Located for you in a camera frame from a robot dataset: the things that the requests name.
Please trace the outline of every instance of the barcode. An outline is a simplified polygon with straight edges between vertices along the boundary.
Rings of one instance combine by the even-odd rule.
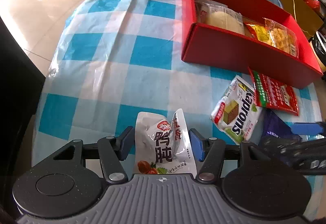
[[[291,44],[290,46],[291,46],[291,55],[293,55],[294,57],[296,57],[297,56],[297,52],[296,52],[295,46],[293,44]]]

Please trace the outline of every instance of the blue and white tablecloth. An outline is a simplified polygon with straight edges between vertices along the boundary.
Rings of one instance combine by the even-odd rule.
[[[33,165],[72,139],[87,144],[118,136],[135,125],[141,111],[171,120],[182,108],[188,129],[233,144],[209,115],[237,73],[181,61],[181,4],[181,0],[86,0],[75,10],[41,94]],[[238,74],[252,83],[248,75]],[[277,114],[289,123],[320,121],[313,84],[295,92],[300,115]],[[134,149],[123,162],[129,175],[133,154]],[[313,219],[323,178],[308,179],[314,202],[306,215]]]

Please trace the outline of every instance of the kaprons wafer package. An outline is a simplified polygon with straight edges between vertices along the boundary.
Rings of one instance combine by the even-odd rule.
[[[261,113],[255,105],[255,93],[244,79],[235,76],[213,112],[211,120],[236,144],[249,140]]]

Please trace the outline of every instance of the red logo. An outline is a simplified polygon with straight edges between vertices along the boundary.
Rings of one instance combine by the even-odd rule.
[[[214,123],[218,123],[218,121],[220,120],[222,114],[223,114],[223,111],[224,111],[224,108],[225,108],[225,103],[224,102],[221,102],[221,105],[220,105],[220,108],[214,118]]]
[[[170,130],[171,125],[169,124],[168,121],[162,121],[157,125],[157,127],[162,131],[167,131]]]

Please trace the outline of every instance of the purple snack package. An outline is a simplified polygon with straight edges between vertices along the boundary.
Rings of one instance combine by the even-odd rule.
[[[264,128],[261,137],[265,136],[302,141],[302,138],[297,134],[293,134],[291,128],[270,109],[266,109],[264,117]]]

